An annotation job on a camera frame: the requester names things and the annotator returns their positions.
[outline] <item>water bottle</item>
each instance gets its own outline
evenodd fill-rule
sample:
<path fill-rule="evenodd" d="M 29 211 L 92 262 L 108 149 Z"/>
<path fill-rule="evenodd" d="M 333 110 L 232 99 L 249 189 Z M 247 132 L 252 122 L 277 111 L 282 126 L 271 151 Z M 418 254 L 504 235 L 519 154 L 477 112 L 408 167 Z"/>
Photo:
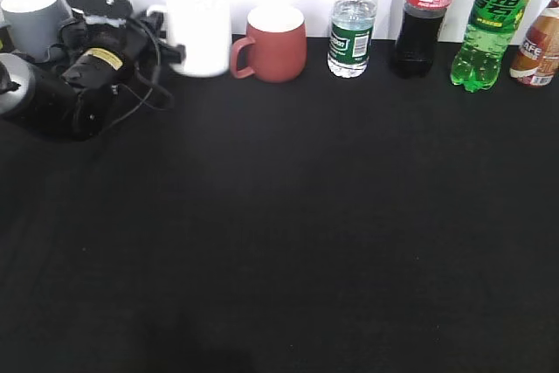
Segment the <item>water bottle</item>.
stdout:
<path fill-rule="evenodd" d="M 406 0 L 404 21 L 391 60 L 404 77 L 423 77 L 435 59 L 441 24 L 452 0 Z"/>
<path fill-rule="evenodd" d="M 499 78 L 503 54 L 529 0 L 475 0 L 451 80 L 468 92 L 489 89 Z"/>
<path fill-rule="evenodd" d="M 336 0 L 328 50 L 328 66 L 336 76 L 355 78 L 367 68 L 377 2 Z"/>

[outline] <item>dark soda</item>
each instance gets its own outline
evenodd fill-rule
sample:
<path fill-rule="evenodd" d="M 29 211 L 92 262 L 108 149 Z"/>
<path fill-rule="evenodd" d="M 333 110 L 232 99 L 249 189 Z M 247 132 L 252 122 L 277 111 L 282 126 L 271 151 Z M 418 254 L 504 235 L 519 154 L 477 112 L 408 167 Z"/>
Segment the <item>dark soda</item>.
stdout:
<path fill-rule="evenodd" d="M 444 12 L 440 17 L 417 17 L 404 11 L 402 31 L 391 63 L 400 77 L 424 77 L 431 70 L 444 19 Z"/>

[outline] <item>mug handle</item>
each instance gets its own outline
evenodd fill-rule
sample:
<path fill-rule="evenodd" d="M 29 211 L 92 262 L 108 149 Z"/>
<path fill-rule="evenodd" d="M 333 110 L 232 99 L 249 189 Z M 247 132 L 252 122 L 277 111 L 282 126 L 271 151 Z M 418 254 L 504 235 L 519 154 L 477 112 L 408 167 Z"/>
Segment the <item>mug handle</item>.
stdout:
<path fill-rule="evenodd" d="M 254 69 L 252 69 L 252 67 L 247 66 L 244 69 L 238 70 L 237 65 L 238 65 L 238 55 L 241 53 L 241 50 L 247 47 L 248 45 L 253 45 L 255 43 L 256 41 L 254 38 L 244 37 L 238 39 L 233 44 L 233 47 L 231 48 L 230 69 L 231 69 L 231 74 L 235 79 L 248 78 L 249 76 L 252 76 L 254 74 Z"/>

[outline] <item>white cup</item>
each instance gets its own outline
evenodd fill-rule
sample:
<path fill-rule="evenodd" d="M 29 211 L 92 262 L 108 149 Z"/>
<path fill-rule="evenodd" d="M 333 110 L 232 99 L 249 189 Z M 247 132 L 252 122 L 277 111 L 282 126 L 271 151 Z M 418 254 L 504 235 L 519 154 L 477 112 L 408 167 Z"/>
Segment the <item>white cup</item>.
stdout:
<path fill-rule="evenodd" d="M 218 76 L 229 70 L 231 55 L 231 11 L 226 0 L 167 0 L 166 5 L 148 8 L 148 16 L 165 14 L 167 41 L 184 45 L 186 59 L 171 67 L 197 78 Z"/>

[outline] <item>green soda bottle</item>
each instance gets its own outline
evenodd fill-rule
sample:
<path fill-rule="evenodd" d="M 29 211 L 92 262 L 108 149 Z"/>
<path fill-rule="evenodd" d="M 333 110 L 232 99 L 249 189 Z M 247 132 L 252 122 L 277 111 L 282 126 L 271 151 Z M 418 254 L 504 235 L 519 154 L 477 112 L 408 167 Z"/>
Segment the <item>green soda bottle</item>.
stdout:
<path fill-rule="evenodd" d="M 451 80 L 468 92 L 489 89 L 524 16 L 529 0 L 475 0 L 464 44 L 452 63 Z"/>

